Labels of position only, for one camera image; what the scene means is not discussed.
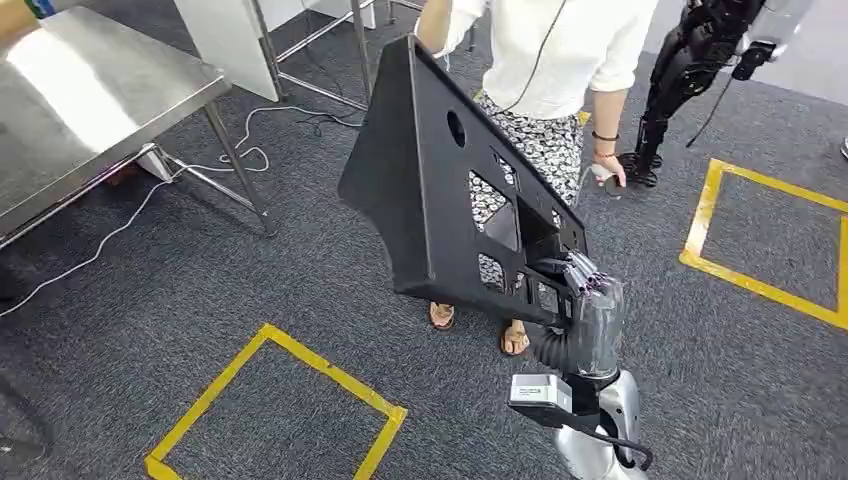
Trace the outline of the person's left hand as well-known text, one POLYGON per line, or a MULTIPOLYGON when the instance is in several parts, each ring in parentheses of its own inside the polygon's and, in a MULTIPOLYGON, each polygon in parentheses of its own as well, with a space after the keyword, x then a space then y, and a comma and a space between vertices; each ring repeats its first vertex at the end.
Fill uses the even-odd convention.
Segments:
POLYGON ((627 185, 624 168, 614 153, 595 154, 591 169, 598 186, 603 186, 612 177, 616 179, 618 186, 624 188, 627 185))

